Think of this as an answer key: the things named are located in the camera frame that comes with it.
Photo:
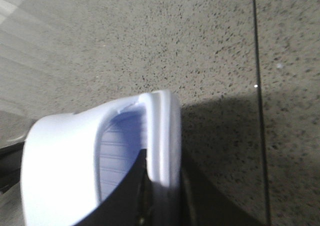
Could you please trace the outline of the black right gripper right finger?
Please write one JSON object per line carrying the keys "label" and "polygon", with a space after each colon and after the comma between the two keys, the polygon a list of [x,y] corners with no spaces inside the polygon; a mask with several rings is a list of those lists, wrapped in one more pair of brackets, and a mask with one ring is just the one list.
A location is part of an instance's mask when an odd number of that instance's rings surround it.
{"label": "black right gripper right finger", "polygon": [[164,196],[164,189],[147,175],[146,153],[116,189],[80,221],[81,225],[267,225],[227,198],[203,169],[212,152],[182,151],[180,189]]}

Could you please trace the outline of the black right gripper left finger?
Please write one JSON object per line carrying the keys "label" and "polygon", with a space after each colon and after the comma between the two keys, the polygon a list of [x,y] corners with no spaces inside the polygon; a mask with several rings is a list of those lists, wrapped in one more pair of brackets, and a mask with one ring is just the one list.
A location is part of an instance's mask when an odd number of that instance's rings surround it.
{"label": "black right gripper left finger", "polygon": [[20,181],[24,144],[19,142],[0,149],[1,194]]}

